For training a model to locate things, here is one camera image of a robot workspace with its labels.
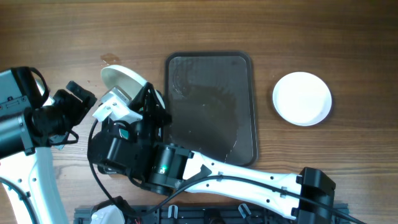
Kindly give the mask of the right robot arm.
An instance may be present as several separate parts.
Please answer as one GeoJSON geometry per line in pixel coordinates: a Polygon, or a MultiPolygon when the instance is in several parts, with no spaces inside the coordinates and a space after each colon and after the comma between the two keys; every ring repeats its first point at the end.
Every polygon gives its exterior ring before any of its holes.
{"type": "Polygon", "coordinates": [[[93,116],[102,128],[89,135],[90,166],[124,175],[167,200],[182,192],[216,194],[262,206],[295,223],[330,223],[334,216],[355,222],[333,207],[336,185],[318,169],[261,172],[165,143],[162,131],[172,117],[150,83],[133,95],[112,87],[93,116]]]}

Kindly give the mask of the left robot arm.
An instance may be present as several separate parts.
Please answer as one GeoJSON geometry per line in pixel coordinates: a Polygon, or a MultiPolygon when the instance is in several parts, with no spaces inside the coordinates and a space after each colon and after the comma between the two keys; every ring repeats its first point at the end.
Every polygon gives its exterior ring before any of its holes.
{"type": "Polygon", "coordinates": [[[73,81],[50,96],[39,76],[34,67],[1,72],[1,184],[18,223],[68,223],[51,148],[78,142],[73,128],[97,99],[73,81]]]}

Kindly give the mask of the white plate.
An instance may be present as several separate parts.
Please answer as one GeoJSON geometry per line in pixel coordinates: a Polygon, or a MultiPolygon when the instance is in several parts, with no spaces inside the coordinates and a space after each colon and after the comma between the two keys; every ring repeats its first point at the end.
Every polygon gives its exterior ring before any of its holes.
{"type": "Polygon", "coordinates": [[[293,72],[275,84],[272,103],[287,122],[313,126],[330,114],[333,100],[328,85],[321,78],[308,72],[293,72]]]}
{"type": "Polygon", "coordinates": [[[135,71],[122,65],[109,65],[101,70],[100,75],[108,91],[114,86],[119,86],[131,97],[128,104],[131,110],[138,111],[143,108],[147,100],[165,108],[162,95],[152,83],[135,71]]]}

